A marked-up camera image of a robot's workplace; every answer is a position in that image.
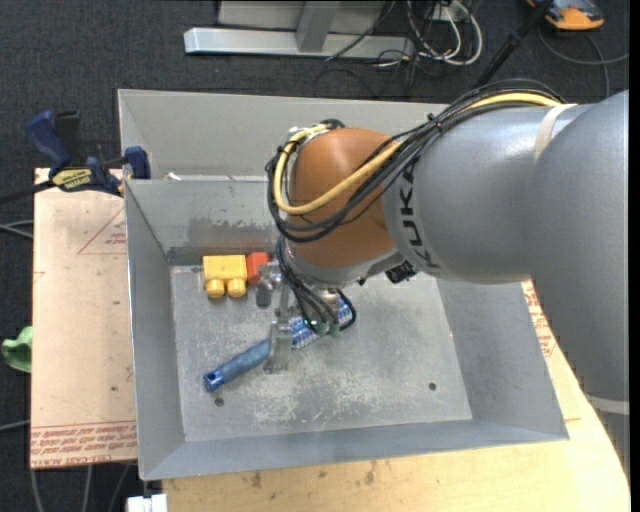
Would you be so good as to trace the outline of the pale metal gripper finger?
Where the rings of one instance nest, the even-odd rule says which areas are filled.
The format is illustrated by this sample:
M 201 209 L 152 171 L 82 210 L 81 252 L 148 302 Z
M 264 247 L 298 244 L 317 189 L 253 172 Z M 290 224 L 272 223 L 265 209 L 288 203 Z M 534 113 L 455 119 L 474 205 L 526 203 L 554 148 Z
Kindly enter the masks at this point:
M 274 291 L 281 286 L 282 275 L 278 264 L 264 264 L 259 267 L 256 285 L 256 305 L 269 307 Z
M 274 322 L 270 330 L 269 351 L 264 372 L 269 375 L 282 374 L 288 370 L 293 336 L 288 324 Z

